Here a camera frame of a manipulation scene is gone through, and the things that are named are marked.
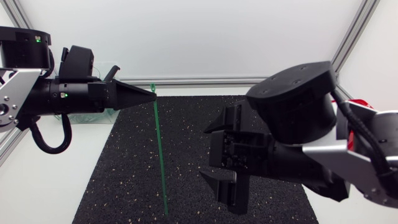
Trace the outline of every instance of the white wall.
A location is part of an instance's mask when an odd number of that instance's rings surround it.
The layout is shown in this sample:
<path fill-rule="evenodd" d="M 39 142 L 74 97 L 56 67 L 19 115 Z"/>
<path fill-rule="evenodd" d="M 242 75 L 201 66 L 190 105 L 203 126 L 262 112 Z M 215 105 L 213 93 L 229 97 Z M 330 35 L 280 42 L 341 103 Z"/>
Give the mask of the white wall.
<path fill-rule="evenodd" d="M 378 110 L 398 110 L 398 1 L 380 1 L 340 72 L 340 83 Z"/>
<path fill-rule="evenodd" d="M 0 5 L 0 26 L 14 27 L 2 5 Z"/>
<path fill-rule="evenodd" d="M 117 63 L 121 78 L 193 78 L 331 60 L 361 0 L 20 2 L 34 28 L 52 35 L 56 62 L 75 44 Z"/>

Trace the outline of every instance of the black rubber mat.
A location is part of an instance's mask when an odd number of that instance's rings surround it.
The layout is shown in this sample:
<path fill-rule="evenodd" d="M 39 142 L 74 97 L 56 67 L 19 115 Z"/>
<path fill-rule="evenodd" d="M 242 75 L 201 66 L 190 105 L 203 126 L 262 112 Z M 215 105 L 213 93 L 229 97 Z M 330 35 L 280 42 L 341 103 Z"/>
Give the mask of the black rubber mat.
<path fill-rule="evenodd" d="M 153 103 L 120 112 L 74 223 L 317 223 L 301 185 L 251 177 L 249 211 L 233 215 L 199 170 L 208 166 L 203 130 L 242 96 L 159 97 L 169 215 L 164 215 Z M 264 129 L 260 119 L 252 126 Z"/>

